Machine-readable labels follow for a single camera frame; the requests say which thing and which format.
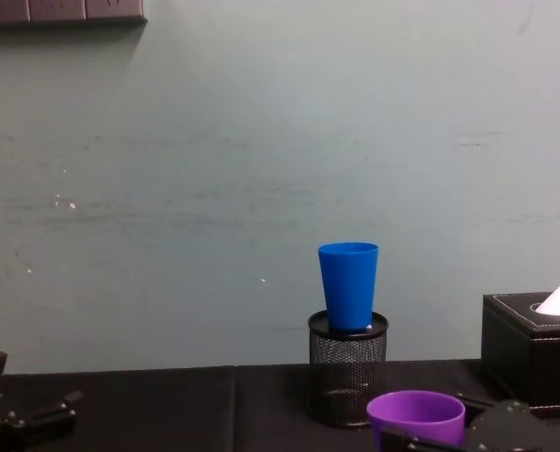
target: black table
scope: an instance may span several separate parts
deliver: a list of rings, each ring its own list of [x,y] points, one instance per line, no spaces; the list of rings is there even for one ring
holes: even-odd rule
[[[475,360],[382,366],[387,392],[505,397]],[[307,378],[307,365],[5,376],[0,411],[56,402],[75,389],[85,393],[72,437],[39,451],[374,451],[369,428],[329,428],[307,415]]]

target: black leather tissue box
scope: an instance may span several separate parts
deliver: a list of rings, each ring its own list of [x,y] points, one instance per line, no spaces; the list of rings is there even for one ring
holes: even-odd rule
[[[483,300],[483,366],[540,417],[560,416],[560,315],[535,311],[549,295],[485,295]]]

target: light blue wall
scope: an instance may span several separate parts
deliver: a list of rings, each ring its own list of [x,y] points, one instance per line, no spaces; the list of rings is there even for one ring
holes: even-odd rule
[[[559,283],[560,2],[148,3],[0,34],[10,371],[305,362],[326,241],[381,244],[392,359]]]

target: black wire mesh cup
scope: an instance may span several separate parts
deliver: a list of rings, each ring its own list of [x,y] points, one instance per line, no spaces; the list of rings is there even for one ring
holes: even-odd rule
[[[382,391],[380,364],[386,361],[389,321],[373,313],[372,328],[335,331],[327,311],[309,318],[310,383],[307,409],[334,427],[369,425],[367,404]]]

